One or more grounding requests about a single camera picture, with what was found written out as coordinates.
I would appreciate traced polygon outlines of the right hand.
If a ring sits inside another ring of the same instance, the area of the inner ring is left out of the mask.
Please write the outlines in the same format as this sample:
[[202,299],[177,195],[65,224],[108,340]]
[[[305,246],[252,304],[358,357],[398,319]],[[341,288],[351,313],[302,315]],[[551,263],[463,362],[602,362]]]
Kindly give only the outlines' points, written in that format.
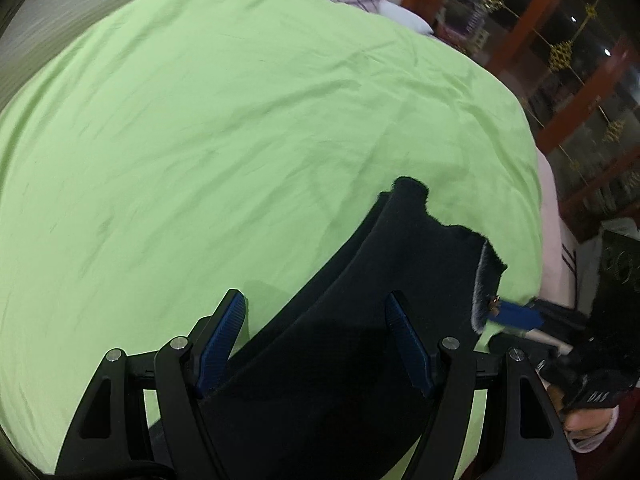
[[581,408],[568,412],[564,410],[564,393],[560,388],[548,385],[547,392],[565,433],[573,440],[606,436],[617,422],[618,408]]

